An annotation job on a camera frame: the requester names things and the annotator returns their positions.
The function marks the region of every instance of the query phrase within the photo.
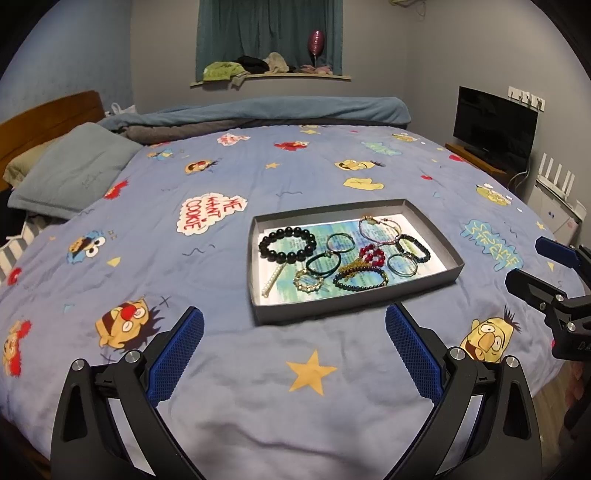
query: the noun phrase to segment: blue blanket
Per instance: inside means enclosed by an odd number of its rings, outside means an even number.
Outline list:
[[[0,410],[41,453],[74,359],[117,361],[195,305],[205,336],[158,411],[208,478],[383,478],[432,404],[390,341],[383,306],[254,327],[248,229],[271,212],[409,199],[466,262],[454,285],[405,302],[415,320],[475,357],[519,357],[532,394],[558,372],[543,315],[507,293],[505,274],[523,267],[571,296],[583,287],[535,253],[551,234],[495,180],[391,127],[228,133],[140,150],[104,198],[44,230],[0,289]],[[183,223],[181,206],[212,192],[226,197],[208,205],[218,221],[185,235],[199,217]],[[141,464],[130,431],[122,436]]]
[[[366,120],[391,125],[410,123],[406,104],[395,97],[264,97],[197,107],[176,107],[161,112],[123,113],[99,122],[108,130],[130,125],[173,127],[228,118],[287,119],[340,118]]]

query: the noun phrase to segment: metal screw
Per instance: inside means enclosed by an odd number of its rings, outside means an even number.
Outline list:
[[[84,368],[84,360],[82,360],[82,358],[79,358],[78,360],[74,360],[74,363],[72,364],[72,370],[74,371],[78,371],[78,370],[82,370]]]
[[[511,368],[517,368],[519,366],[519,360],[517,360],[514,356],[508,356],[505,358],[505,361]]]
[[[140,352],[138,352],[137,350],[132,350],[130,352],[127,352],[125,354],[125,361],[129,364],[134,364],[139,360],[139,357],[142,354]]]
[[[466,358],[466,352],[457,346],[449,350],[449,354],[456,360],[464,360]]]

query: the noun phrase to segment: tray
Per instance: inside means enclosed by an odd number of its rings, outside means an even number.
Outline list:
[[[286,226],[307,228],[315,234],[318,243],[314,254],[325,251],[325,240],[328,234],[332,232],[353,234],[356,240],[355,250],[343,255],[342,264],[345,265],[358,256],[360,247],[370,243],[359,235],[357,221],[364,215],[395,219],[400,223],[403,233],[416,237],[429,248],[431,260],[420,264],[417,275],[411,278],[399,277],[390,272],[387,266],[384,266],[384,271],[389,278],[389,283],[385,287],[349,292],[336,288],[332,283],[334,277],[332,275],[325,280],[320,291],[311,294],[299,292],[293,285],[295,271],[305,268],[305,262],[297,262],[294,265],[286,265],[267,299],[262,296],[263,286],[278,266],[275,262],[261,258],[258,251],[258,244],[269,231]],[[364,226],[367,227],[365,231],[377,235],[373,238],[379,240],[389,238],[387,229],[376,226],[376,230],[373,231],[374,227],[367,224]],[[297,246],[294,248],[288,246],[291,241],[294,242],[294,245],[302,244],[299,239],[285,239],[279,241],[281,243],[278,242],[276,246],[285,246],[284,251],[297,249]],[[395,247],[389,246],[382,249],[387,256],[396,251]],[[315,263],[314,267],[322,268],[321,262],[331,261],[331,259],[319,260],[319,263]],[[462,258],[451,243],[419,209],[405,199],[358,202],[261,215],[252,219],[249,232],[247,254],[249,293],[254,315],[261,325],[281,325],[339,310],[354,309],[388,300],[396,301],[403,296],[417,294],[454,282],[463,266]],[[367,278],[371,281],[375,280],[377,283],[381,281],[377,274],[365,274],[355,277],[352,282],[358,281],[361,282],[360,284],[364,284],[363,282]]]

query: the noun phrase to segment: balloon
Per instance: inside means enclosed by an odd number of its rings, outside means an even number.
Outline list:
[[[308,38],[308,50],[310,53],[317,57],[322,53],[322,49],[324,48],[324,34],[320,30],[315,30],[310,34],[310,38]]]

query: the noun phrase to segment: gray wall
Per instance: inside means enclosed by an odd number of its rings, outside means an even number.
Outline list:
[[[571,199],[591,214],[591,81],[554,24],[530,0],[430,0],[410,20],[407,89],[410,129],[453,141],[460,85],[507,96],[509,85],[546,100],[532,159],[543,152],[573,171]],[[591,217],[581,241],[591,242]]]
[[[134,0],[131,71],[140,112],[272,95],[404,97],[407,12],[387,0],[343,0],[343,73],[323,79],[247,80],[239,90],[189,88],[195,81],[199,0]]]
[[[105,109],[131,105],[131,0],[61,0],[0,79],[0,122],[56,98],[97,90]]]

